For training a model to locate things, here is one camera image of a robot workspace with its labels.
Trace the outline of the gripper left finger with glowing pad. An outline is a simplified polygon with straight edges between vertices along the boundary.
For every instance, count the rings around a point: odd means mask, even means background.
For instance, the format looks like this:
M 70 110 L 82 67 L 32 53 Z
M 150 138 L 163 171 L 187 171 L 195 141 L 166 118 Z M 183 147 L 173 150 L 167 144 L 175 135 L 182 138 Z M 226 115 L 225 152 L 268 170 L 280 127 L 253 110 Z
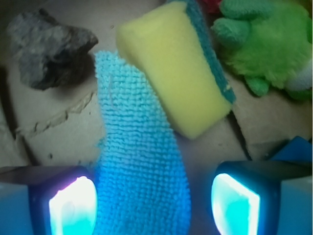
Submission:
M 2 235 L 91 235 L 97 190 L 83 166 L 0 169 Z

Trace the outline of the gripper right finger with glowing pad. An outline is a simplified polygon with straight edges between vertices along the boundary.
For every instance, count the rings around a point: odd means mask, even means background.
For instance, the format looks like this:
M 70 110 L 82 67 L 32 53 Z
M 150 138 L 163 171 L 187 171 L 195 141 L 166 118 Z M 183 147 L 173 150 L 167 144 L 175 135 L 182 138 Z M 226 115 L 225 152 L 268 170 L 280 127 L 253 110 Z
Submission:
M 312 163 L 222 162 L 211 208 L 222 235 L 311 235 Z

